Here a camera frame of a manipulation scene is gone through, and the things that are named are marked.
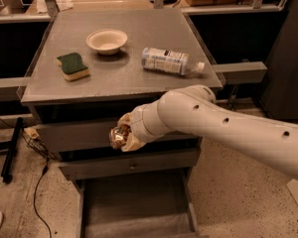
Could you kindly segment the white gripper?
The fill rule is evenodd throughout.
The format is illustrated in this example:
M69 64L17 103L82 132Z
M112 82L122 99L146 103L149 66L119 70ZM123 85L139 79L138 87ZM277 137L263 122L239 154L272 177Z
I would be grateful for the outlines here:
M131 127L126 143L122 146L123 152L137 151L145 143L151 143L164 135L171 133L158 115L158 103L152 102L137 106L132 112L124 114L117 122L118 126Z

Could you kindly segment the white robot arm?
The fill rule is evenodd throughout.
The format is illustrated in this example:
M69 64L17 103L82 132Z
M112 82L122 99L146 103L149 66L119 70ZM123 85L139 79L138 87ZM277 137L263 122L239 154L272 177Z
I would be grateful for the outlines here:
M223 109L203 85L170 90L159 100L123 115L117 124L131 129L124 152L177 131L226 144L298 179L297 124Z

